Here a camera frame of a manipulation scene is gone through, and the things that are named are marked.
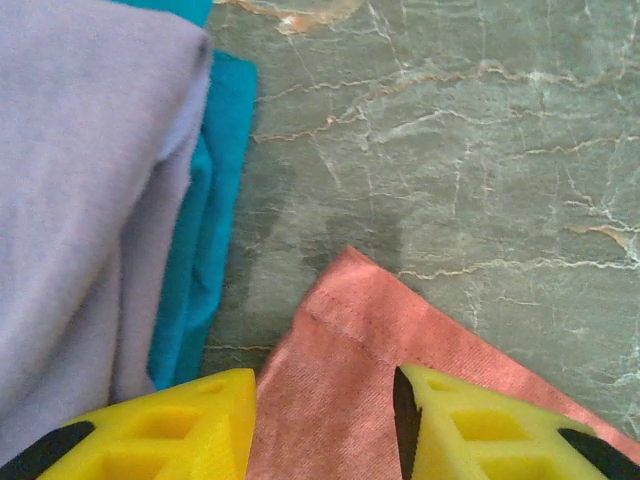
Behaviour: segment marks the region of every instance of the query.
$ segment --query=green marble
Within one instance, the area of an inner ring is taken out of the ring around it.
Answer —
[[[640,438],[638,2],[370,0],[281,33],[352,3],[210,19],[261,96],[203,373],[259,368],[352,244]]]

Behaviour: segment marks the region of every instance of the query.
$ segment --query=fabric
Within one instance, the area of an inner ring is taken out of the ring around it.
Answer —
[[[211,0],[118,0],[175,13],[204,26]],[[154,330],[149,374],[158,389],[198,376],[218,308],[233,209],[256,96],[257,71],[216,50],[192,182],[176,224]]]
[[[587,423],[640,461],[640,444],[349,248],[308,292],[258,380],[247,479],[400,480],[392,389],[404,362]]]
[[[206,33],[102,1],[0,2],[0,464],[149,393]]]

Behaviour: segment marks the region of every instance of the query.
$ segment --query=pink cloth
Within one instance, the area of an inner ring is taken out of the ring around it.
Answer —
[[[400,480],[392,387],[404,362],[556,410],[640,462],[640,444],[347,248],[262,372],[247,479]]]

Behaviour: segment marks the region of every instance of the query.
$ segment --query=teal cloth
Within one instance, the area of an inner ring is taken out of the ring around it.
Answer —
[[[211,0],[116,0],[204,27]],[[216,50],[191,184],[173,232],[148,371],[157,389],[198,376],[224,282],[233,209],[256,96],[257,70]]]

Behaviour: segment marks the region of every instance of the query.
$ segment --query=lavender cloth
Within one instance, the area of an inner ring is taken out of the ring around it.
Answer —
[[[206,33],[171,14],[0,2],[0,464],[152,390],[210,59]]]

